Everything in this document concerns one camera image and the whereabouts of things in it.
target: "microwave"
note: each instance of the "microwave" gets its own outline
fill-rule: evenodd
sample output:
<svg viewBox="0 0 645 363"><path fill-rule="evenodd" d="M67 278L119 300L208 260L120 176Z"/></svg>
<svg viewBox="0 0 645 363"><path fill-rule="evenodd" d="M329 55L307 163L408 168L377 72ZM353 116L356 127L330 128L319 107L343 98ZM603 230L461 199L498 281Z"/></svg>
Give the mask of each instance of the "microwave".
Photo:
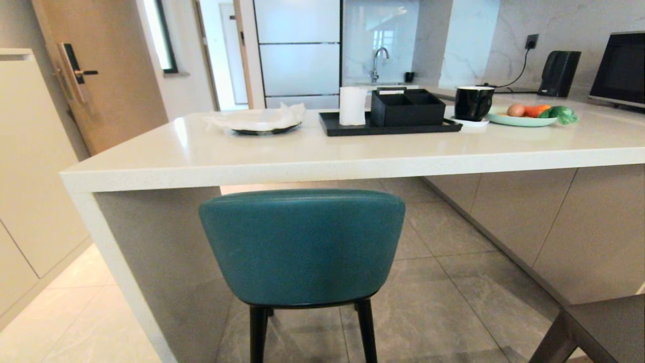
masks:
<svg viewBox="0 0 645 363"><path fill-rule="evenodd" d="M610 34L589 97L645 108L645 31Z"/></svg>

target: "green plate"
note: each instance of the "green plate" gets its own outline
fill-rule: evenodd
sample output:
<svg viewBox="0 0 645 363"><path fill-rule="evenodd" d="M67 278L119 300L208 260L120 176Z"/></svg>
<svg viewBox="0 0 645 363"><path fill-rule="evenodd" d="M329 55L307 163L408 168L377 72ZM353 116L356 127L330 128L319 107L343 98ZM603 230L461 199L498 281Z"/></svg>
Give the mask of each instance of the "green plate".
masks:
<svg viewBox="0 0 645 363"><path fill-rule="evenodd" d="M533 118L533 117L513 117L506 114L508 106L493 106L488 111L486 118L494 123L501 123L502 125L521 126L521 127L542 127L551 125L558 120L557 117L553 118Z"/></svg>

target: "paper towel roll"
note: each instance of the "paper towel roll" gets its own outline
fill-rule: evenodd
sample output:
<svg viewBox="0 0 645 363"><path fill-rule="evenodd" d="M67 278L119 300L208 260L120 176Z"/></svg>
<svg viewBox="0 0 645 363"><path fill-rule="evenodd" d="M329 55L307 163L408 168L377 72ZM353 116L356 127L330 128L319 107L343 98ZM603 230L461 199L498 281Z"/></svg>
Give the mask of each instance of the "paper towel roll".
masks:
<svg viewBox="0 0 645 363"><path fill-rule="evenodd" d="M366 95L365 88L341 87L341 125L365 125Z"/></svg>

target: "plate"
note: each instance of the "plate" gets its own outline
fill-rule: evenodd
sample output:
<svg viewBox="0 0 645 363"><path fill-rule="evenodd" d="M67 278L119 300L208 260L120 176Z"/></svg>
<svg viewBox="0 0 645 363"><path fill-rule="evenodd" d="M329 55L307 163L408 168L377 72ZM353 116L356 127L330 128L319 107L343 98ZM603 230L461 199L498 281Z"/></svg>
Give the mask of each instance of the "plate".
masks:
<svg viewBox="0 0 645 363"><path fill-rule="evenodd" d="M285 127L283 129L274 129L274 130L268 130L268 131L254 131L254 130L233 130L233 131L237 132L238 134L242 134L242 135L255 135L255 136L276 135L276 134L282 134L284 132L292 130L292 129L298 127L299 125L300 124Z"/></svg>
<svg viewBox="0 0 645 363"><path fill-rule="evenodd" d="M493 106L490 108L488 118L491 122L500 123L502 125L520 126L520 127L542 127L551 125L558 120L557 117L553 118L533 118L533 117L513 117L506 114L507 106Z"/></svg>
<svg viewBox="0 0 645 363"><path fill-rule="evenodd" d="M458 119L455 116L450 116L450 119L467 127L483 127L488 125L488 119L486 118L482 118L481 121L466 121L465 119Z"/></svg>

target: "faucet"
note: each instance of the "faucet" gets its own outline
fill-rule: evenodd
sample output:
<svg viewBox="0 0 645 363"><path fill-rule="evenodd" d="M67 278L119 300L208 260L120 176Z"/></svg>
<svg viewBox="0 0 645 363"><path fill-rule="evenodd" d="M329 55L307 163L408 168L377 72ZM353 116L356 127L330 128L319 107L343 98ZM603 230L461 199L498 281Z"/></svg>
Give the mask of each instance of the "faucet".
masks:
<svg viewBox="0 0 645 363"><path fill-rule="evenodd" d="M372 76L372 83L376 83L376 81L379 78L379 73L376 71L376 61L378 60L379 53L381 51L385 52L385 59L390 58L390 52L388 52L388 50L385 49L385 47L381 47L381 48L376 50L376 53L374 53L374 64L372 65L372 71L370 72L370 75Z"/></svg>

